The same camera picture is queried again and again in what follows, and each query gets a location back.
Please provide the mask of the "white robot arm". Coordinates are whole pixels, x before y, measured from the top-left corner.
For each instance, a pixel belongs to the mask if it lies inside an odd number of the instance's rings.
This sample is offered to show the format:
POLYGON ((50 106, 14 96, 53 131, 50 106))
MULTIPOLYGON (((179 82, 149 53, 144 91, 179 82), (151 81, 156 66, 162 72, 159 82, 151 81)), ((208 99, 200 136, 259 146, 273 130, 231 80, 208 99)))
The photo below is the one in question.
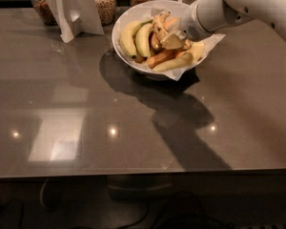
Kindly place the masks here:
POLYGON ((263 22, 286 42, 286 0, 196 0, 183 12, 178 28, 200 41, 251 20, 263 22))

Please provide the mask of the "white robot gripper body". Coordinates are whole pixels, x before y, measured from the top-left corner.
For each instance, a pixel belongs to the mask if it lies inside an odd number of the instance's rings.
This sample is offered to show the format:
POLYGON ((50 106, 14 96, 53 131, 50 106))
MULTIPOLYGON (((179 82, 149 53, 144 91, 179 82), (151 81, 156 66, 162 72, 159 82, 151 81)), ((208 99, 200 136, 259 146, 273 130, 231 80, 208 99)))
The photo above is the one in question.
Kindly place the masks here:
POLYGON ((188 39, 200 41, 232 21, 233 10, 224 0, 196 0, 181 16, 180 30, 188 39))

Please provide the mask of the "cream flat gripper finger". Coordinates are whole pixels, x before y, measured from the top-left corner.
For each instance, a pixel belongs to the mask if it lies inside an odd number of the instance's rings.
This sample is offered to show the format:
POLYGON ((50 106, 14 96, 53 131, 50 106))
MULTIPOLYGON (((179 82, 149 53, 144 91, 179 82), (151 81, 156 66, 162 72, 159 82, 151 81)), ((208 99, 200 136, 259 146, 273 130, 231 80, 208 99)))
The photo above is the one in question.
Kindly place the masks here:
POLYGON ((160 43, 167 50, 176 50, 184 46, 186 36, 180 31, 171 31, 164 36, 160 43))

